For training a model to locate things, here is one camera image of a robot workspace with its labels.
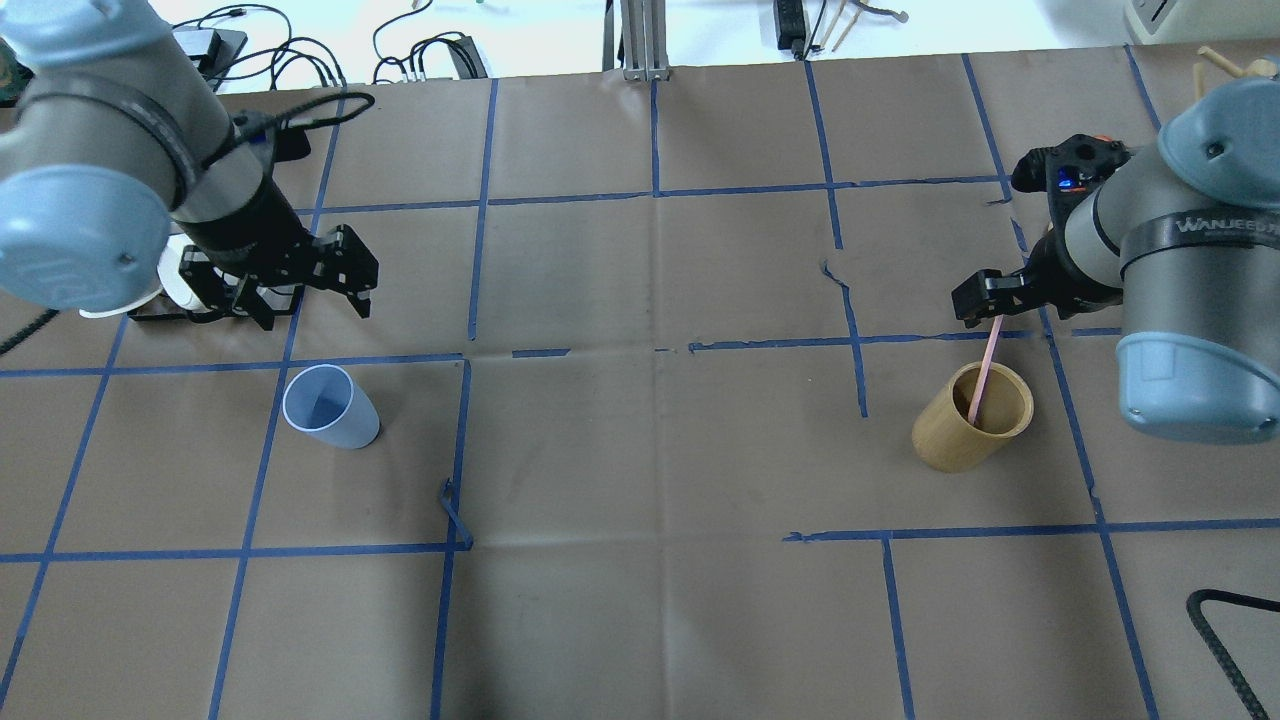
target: gray robot arm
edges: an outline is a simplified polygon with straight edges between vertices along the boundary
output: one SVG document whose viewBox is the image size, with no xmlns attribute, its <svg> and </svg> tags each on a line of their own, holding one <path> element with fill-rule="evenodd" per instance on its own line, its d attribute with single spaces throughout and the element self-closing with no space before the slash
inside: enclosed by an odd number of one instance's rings
<svg viewBox="0 0 1280 720">
<path fill-rule="evenodd" d="M 37 76 L 0 136 L 0 287 L 54 309 L 124 306 L 155 287 L 172 219 L 207 307 L 270 329 L 257 290 L 308 284 L 369 315 L 376 259 L 349 227 L 302 227 L 248 142 L 274 124 L 233 120 L 146 0 L 10 0 L 0 35 Z M 372 101 L 340 95 L 357 96 Z"/>
<path fill-rule="evenodd" d="M 1053 227 L 1023 269 L 956 287 L 957 319 L 1123 300 L 1130 425 L 1210 443 L 1280 433 L 1280 82 L 1210 92 L 1132 158 L 1084 136 L 1033 151 L 1014 184 L 1048 192 Z"/>
</svg>

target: bamboo cup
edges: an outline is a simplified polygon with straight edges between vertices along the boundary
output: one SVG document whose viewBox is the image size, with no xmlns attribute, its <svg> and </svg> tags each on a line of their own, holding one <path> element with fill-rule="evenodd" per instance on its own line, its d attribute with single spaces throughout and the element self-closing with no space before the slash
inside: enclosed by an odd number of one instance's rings
<svg viewBox="0 0 1280 720">
<path fill-rule="evenodd" d="M 1025 430 L 1032 421 L 1034 402 L 1027 382 L 1000 363 L 992 363 L 978 421 L 969 424 L 965 415 L 973 401 L 980 365 L 970 363 L 956 370 L 915 419 L 911 445 L 920 460 L 934 470 L 969 470 Z"/>
</svg>

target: white floor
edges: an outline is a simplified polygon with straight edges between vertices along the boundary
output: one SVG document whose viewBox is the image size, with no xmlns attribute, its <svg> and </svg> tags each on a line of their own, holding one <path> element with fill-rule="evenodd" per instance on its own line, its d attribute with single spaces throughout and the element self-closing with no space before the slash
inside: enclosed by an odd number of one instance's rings
<svg viewBox="0 0 1280 720">
<path fill-rule="evenodd" d="M 219 8 L 218 0 L 151 0 L 161 17 L 179 22 Z M 269 3 L 287 13 L 294 35 L 315 37 L 338 55 L 351 82 L 369 82 L 376 55 L 370 36 L 387 19 L 408 12 L 408 0 Z M 805 0 L 809 22 L 822 0 Z M 1121 18 L 1123 0 L 881 0 L 881 5 L 906 10 L 905 24 L 892 18 L 864 14 L 838 51 L 823 58 L 882 58 L 941 53 L 989 53 L 1046 47 L 1091 47 L 1128 41 Z M 401 20 L 379 35 L 384 53 L 404 55 L 417 40 L 448 29 L 475 37 L 490 76 L 541 76 L 600 69 L 603 51 L 602 0 L 435 0 L 424 13 Z M 828 0 L 823 31 L 829 27 L 838 0 Z M 854 15 L 850 4 L 828 45 Z M 220 20 L 250 35 L 244 53 L 270 47 L 284 38 L 284 23 L 266 12 Z M 739 65 L 791 60 L 776 50 L 771 0 L 668 0 L 668 55 L 672 65 Z M 248 60 L 252 72 L 265 59 Z M 428 70 L 452 77 L 453 64 L 444 47 L 434 47 Z M 384 68 L 381 77 L 397 78 Z M 282 88 L 310 87 L 315 73 L 294 63 Z M 265 76 L 228 83 L 224 92 L 265 90 Z"/>
</svg>

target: white plastic cup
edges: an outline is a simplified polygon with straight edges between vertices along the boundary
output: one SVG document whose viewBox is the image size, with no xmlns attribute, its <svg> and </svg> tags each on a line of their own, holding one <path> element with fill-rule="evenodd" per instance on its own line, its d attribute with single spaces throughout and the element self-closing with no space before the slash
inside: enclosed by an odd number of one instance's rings
<svg viewBox="0 0 1280 720">
<path fill-rule="evenodd" d="M 284 388 L 284 419 L 294 429 L 343 450 L 374 442 L 381 428 L 365 391 L 337 365 L 302 370 Z"/>
</svg>

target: blue tape line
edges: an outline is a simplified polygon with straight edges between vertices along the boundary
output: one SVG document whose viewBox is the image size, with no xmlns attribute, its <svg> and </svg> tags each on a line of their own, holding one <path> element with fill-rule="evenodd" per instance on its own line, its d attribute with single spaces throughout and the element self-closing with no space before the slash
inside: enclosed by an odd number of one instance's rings
<svg viewBox="0 0 1280 720">
<path fill-rule="evenodd" d="M 463 360 L 461 352 L 428 352 L 424 355 L 375 355 L 369 357 L 314 357 L 310 360 L 289 360 L 289 368 L 314 368 L 316 365 L 410 365 L 417 363 L 457 363 Z"/>
<path fill-rule="evenodd" d="M 72 461 L 72 469 L 67 474 L 67 486 L 63 488 L 63 497 L 58 502 L 58 512 L 54 515 L 54 524 L 49 530 L 49 539 L 45 542 L 46 556 L 54 553 L 54 548 L 58 546 L 58 537 L 63 532 L 63 523 L 67 520 L 67 510 L 70 507 L 72 495 L 76 492 L 76 484 L 79 480 L 81 468 L 84 465 L 84 455 L 88 452 L 90 438 L 93 436 L 93 428 L 97 424 L 97 415 L 102 409 L 102 398 L 106 397 L 106 386 L 111 380 L 111 368 L 115 365 L 115 360 L 120 355 L 120 345 L 124 343 L 125 323 L 128 323 L 128 319 L 122 315 L 115 328 L 115 338 L 111 341 L 111 351 L 106 356 L 106 365 L 102 368 L 102 379 L 97 383 L 97 392 L 93 395 L 93 404 L 90 406 L 88 418 L 84 420 L 84 430 L 81 433 L 79 445 L 76 447 L 76 459 Z M 13 683 L 13 674 L 18 669 L 18 659 L 22 655 L 22 644 L 27 638 L 27 632 L 31 629 L 31 619 L 36 615 L 36 603 L 40 601 L 40 591 L 45 587 L 45 575 L 49 573 L 49 564 L 47 557 L 40 562 L 40 568 L 36 570 L 36 580 L 32 583 L 31 593 L 27 596 L 27 606 L 23 609 L 22 621 L 19 623 L 18 632 L 13 639 L 13 650 L 9 652 L 9 661 L 5 664 L 4 676 L 0 676 L 0 710 L 4 708 L 5 698 L 9 696 L 9 685 Z"/>
<path fill-rule="evenodd" d="M 346 100 L 338 101 L 337 115 L 342 115 Z M 333 173 L 333 158 L 338 147 L 338 136 L 342 126 L 334 126 L 329 136 L 329 150 L 324 159 L 324 169 L 320 173 L 320 187 L 316 190 L 316 208 L 324 208 L 325 195 L 329 192 L 329 177 Z M 311 234 L 316 234 L 324 210 L 311 215 Z M 244 521 L 244 536 L 241 541 L 241 557 L 236 564 L 236 583 L 232 585 L 232 601 L 227 609 L 227 626 L 223 629 L 223 644 L 218 651 L 218 670 L 214 675 L 214 689 L 209 700 L 209 720 L 218 720 L 218 714 L 223 703 L 223 688 L 227 683 L 227 664 L 230 661 L 232 643 L 236 641 L 236 623 L 239 619 L 239 603 L 244 594 L 244 575 L 248 573 L 248 551 L 253 546 L 253 532 L 257 528 L 257 514 L 262 503 L 262 488 L 266 484 L 266 471 L 271 461 L 271 448 L 275 442 L 275 427 L 280 416 L 280 406 L 284 400 L 285 379 L 288 378 L 289 360 L 293 356 L 293 345 L 298 337 L 298 320 L 302 318 L 305 291 L 300 296 L 298 306 L 289 318 L 289 333 L 284 340 L 284 352 L 280 356 L 279 372 L 275 378 L 275 395 L 271 400 L 271 414 L 266 419 L 266 437 L 262 439 L 262 455 L 259 460 L 257 475 L 253 479 L 253 496 L 250 500 L 248 518 Z"/>
<path fill-rule="evenodd" d="M 332 544 L 317 547 L 255 547 L 250 557 L 348 557 L 352 555 L 434 555 L 452 552 L 448 542 L 407 542 L 390 544 Z"/>
<path fill-rule="evenodd" d="M 897 574 L 893 571 L 893 548 L 888 538 L 881 539 L 884 555 L 884 589 L 888 593 L 888 619 L 893 628 L 893 653 L 897 656 L 897 682 L 902 689 L 902 712 L 906 720 L 915 720 L 915 700 L 911 697 L 911 673 L 906 664 L 906 638 L 902 633 L 902 609 L 897 598 Z"/>
<path fill-rule="evenodd" d="M 978 88 L 978 77 L 973 73 L 973 63 L 969 54 L 960 55 L 964 63 L 964 73 L 969 77 L 969 90 L 973 92 L 973 101 L 978 106 L 978 118 L 982 120 L 982 132 L 987 136 L 987 147 L 991 149 L 991 161 L 996 165 L 996 176 L 1000 178 L 1000 192 L 1006 201 L 1014 199 L 1009 187 L 1009 176 L 1005 173 L 1005 164 L 1000 161 L 1000 149 L 996 146 L 996 133 L 991 129 L 991 118 L 987 117 L 987 105 L 982 101 L 982 90 Z"/>
<path fill-rule="evenodd" d="M 237 373 L 241 370 L 279 370 L 279 361 L 218 363 L 211 365 L 147 365 L 138 368 L 113 368 L 113 375 L 180 375 L 187 373 Z"/>
<path fill-rule="evenodd" d="M 49 559 L 52 562 L 136 562 L 140 560 L 233 560 L 239 556 L 241 551 L 233 548 L 196 548 L 55 552 Z"/>
<path fill-rule="evenodd" d="M 1151 688 L 1151 678 L 1147 675 L 1147 662 L 1142 656 L 1142 647 L 1138 644 L 1138 632 L 1133 624 L 1133 614 L 1129 611 L 1129 598 L 1125 594 L 1124 580 L 1120 577 L 1120 565 L 1116 562 L 1115 547 L 1111 544 L 1111 534 L 1107 530 L 1107 518 L 1102 510 L 1102 501 L 1096 493 L 1093 466 L 1089 462 L 1089 454 L 1084 447 L 1084 434 L 1080 432 L 1080 421 L 1075 413 L 1075 402 L 1071 400 L 1071 388 L 1066 380 L 1066 370 L 1062 366 L 1062 356 L 1053 338 L 1053 329 L 1048 322 L 1048 313 L 1039 309 L 1041 323 L 1044 327 L 1044 337 L 1048 341 L 1050 356 L 1053 359 L 1053 373 L 1057 375 L 1057 387 L 1062 395 L 1062 404 L 1066 407 L 1068 423 L 1071 427 L 1071 438 L 1075 442 L 1075 452 L 1079 456 L 1080 471 L 1084 473 L 1084 484 L 1089 492 L 1089 502 L 1093 505 L 1093 516 L 1098 525 L 1098 537 L 1102 541 L 1102 555 L 1106 557 L 1107 573 L 1111 575 L 1111 587 L 1115 591 L 1116 606 L 1120 610 L 1120 623 L 1124 625 L 1124 634 L 1129 642 L 1129 655 L 1133 657 L 1134 671 L 1138 675 L 1138 687 L 1142 689 L 1142 701 L 1147 707 L 1149 720 L 1158 720 L 1160 712 L 1156 708 L 1156 696 Z"/>
<path fill-rule="evenodd" d="M 812 190 L 827 190 L 820 182 L 803 184 L 762 184 L 742 187 L 707 187 L 695 190 L 663 190 L 659 197 L 703 197 L 707 195 L 763 195 L 768 192 L 808 192 Z"/>
<path fill-rule="evenodd" d="M 461 539 L 462 550 L 471 550 L 475 547 L 475 537 L 471 530 L 467 529 L 462 518 L 458 516 L 458 511 L 453 509 L 453 498 L 457 497 L 457 484 L 454 484 L 453 478 L 444 478 L 440 483 L 440 492 L 436 498 L 440 501 L 440 507 L 444 509 L 444 514 L 449 516 L 449 521 L 453 523 L 453 529 Z"/>
<path fill-rule="evenodd" d="M 850 542 L 878 539 L 945 539 L 945 538 L 1006 538 L 1033 536 L 1082 536 L 1097 533 L 1096 524 L 1076 525 L 998 525 L 992 528 L 902 528 L 895 530 L 827 530 L 823 533 L 791 533 L 782 542 Z"/>
<path fill-rule="evenodd" d="M 1280 518 L 1242 518 L 1235 520 L 1153 520 L 1114 523 L 1112 533 L 1174 533 L 1185 530 L 1266 530 L 1280 528 Z"/>
<path fill-rule="evenodd" d="M 876 345 L 882 342 L 920 342 L 925 340 L 941 340 L 943 342 L 968 342 L 974 340 L 986 341 L 991 333 L 938 333 L 938 334 L 876 334 L 859 338 L 863 345 Z M 1005 340 L 1027 340 L 1032 337 L 1030 331 L 1001 331 L 1000 337 Z"/>
<path fill-rule="evenodd" d="M 449 528 L 452 542 L 453 528 Z M 453 552 L 444 553 L 444 573 L 440 577 L 440 611 L 435 619 L 435 665 L 431 670 L 431 720 L 440 720 L 444 698 L 444 653 L 449 634 L 449 605 L 453 598 Z"/>
<path fill-rule="evenodd" d="M 430 202 L 388 202 L 383 205 L 340 205 L 338 208 L 325 208 L 325 214 L 339 213 L 389 213 L 394 210 L 444 210 L 448 208 L 475 208 L 479 200 L 435 200 Z"/>
<path fill-rule="evenodd" d="M 662 181 L 658 173 L 659 170 L 659 158 L 658 158 L 658 83 L 649 83 L 649 141 L 653 143 L 653 196 L 658 197 L 662 192 Z"/>
<path fill-rule="evenodd" d="M 489 118 L 484 128 L 484 159 L 480 167 L 480 211 L 476 214 L 476 246 L 471 260 L 471 302 L 467 309 L 467 340 L 476 338 L 480 314 L 480 268 L 484 263 L 484 227 L 489 217 L 489 170 L 493 164 L 493 127 L 498 114 L 498 78 L 489 82 Z"/>
<path fill-rule="evenodd" d="M 818 83 L 813 78 L 813 65 L 808 60 L 804 63 L 804 77 L 805 82 L 809 83 L 809 102 L 813 104 L 813 122 L 818 128 L 818 149 L 822 151 L 822 174 L 829 186 L 832 176 L 831 152 L 827 147 L 827 128 L 822 122 L 822 102 L 818 101 Z"/>
<path fill-rule="evenodd" d="M 548 350 L 513 350 L 511 356 L 516 359 L 521 357 L 563 357 L 570 354 L 567 347 L 552 347 Z"/>
<path fill-rule="evenodd" d="M 849 187 L 886 187 L 893 184 L 956 184 L 956 183 L 987 183 L 1000 182 L 1000 176 L 956 176 L 940 178 L 902 178 L 887 181 L 852 181 Z"/>
<path fill-rule="evenodd" d="M 462 469 L 466 460 L 467 418 L 471 414 L 471 363 L 462 365 L 462 393 L 458 397 L 458 429 L 453 445 L 453 493 L 451 505 L 457 514 L 462 501 Z M 456 542 L 454 523 L 449 523 L 447 542 Z M 444 655 L 449 634 L 449 605 L 453 594 L 454 552 L 444 555 L 444 573 L 440 578 L 440 612 L 435 621 L 435 667 L 431 674 L 431 720 L 440 717 L 440 701 L 444 696 Z"/>
<path fill-rule="evenodd" d="M 852 342 L 854 341 L 847 337 L 809 337 L 809 338 L 795 338 L 795 340 L 726 340 L 712 343 L 690 342 L 689 352 L 701 352 L 704 350 L 758 350 L 764 347 L 831 347 L 838 345 L 852 345 Z"/>
<path fill-rule="evenodd" d="M 1010 223 L 1014 225 L 1014 240 L 1018 241 L 1018 249 L 1023 251 L 1023 255 L 1030 255 L 1030 249 L 1027 246 L 1027 234 L 1023 233 L 1023 225 L 1018 224 L 1018 220 L 1010 218 Z"/>
<path fill-rule="evenodd" d="M 813 65 L 804 63 L 805 81 L 809 83 L 809 101 L 813 104 L 813 120 L 818 128 L 818 150 L 822 151 L 822 174 L 827 182 L 827 211 L 831 214 L 831 237 L 836 250 L 845 249 L 845 237 L 840 229 L 840 206 L 836 204 L 836 190 L 832 187 L 831 151 L 827 146 L 827 127 L 822 120 L 822 102 L 818 100 L 818 83 L 813 77 Z"/>
<path fill-rule="evenodd" d="M 845 281 L 831 274 L 831 268 L 827 263 L 822 263 L 822 274 L 827 275 L 832 282 L 840 286 L 841 297 L 845 301 L 845 322 L 849 323 L 849 338 L 850 347 L 854 350 L 854 377 L 858 383 L 858 410 L 867 418 L 867 374 L 863 370 L 863 343 L 861 336 L 858 334 L 858 318 L 854 316 L 854 304 L 849 299 L 849 286 Z"/>
<path fill-rule="evenodd" d="M 1138 83 L 1138 95 L 1142 96 L 1142 104 L 1147 108 L 1147 117 L 1151 118 L 1151 124 L 1160 129 L 1160 114 L 1156 113 L 1156 105 L 1151 101 L 1151 94 L 1147 92 L 1147 83 L 1142 79 L 1138 58 L 1133 55 L 1133 47 L 1128 42 L 1124 46 L 1124 54 L 1129 56 L 1129 70 L 1133 72 L 1133 81 Z"/>
<path fill-rule="evenodd" d="M 1078 328 L 1071 331 L 1071 337 L 1114 337 L 1120 334 L 1120 328 Z"/>
<path fill-rule="evenodd" d="M 102 368 L 0 370 L 0 380 L 8 378 L 92 378 L 101 377 L 104 372 Z"/>
<path fill-rule="evenodd" d="M 603 202 L 607 200 L 631 200 L 635 197 L 648 197 L 648 192 L 599 192 L 594 195 L 548 195 L 544 197 L 495 197 L 489 200 L 489 206 L 494 205 L 552 205 L 558 202 Z"/>
</svg>

